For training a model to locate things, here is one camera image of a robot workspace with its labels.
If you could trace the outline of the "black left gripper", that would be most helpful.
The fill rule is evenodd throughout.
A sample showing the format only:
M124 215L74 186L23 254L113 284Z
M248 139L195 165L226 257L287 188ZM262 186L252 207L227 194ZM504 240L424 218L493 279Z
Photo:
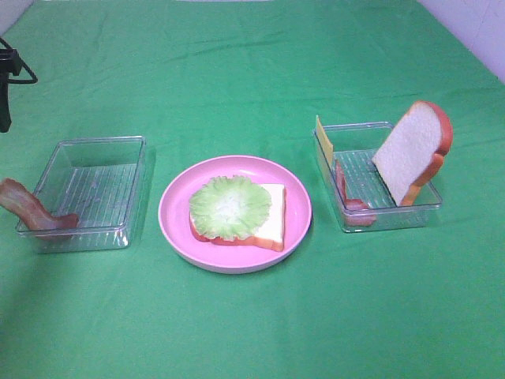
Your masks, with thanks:
M9 83L10 75L18 76L21 72L21 57L16 49L3 48L0 50L0 130L7 133L11 126L9 112Z

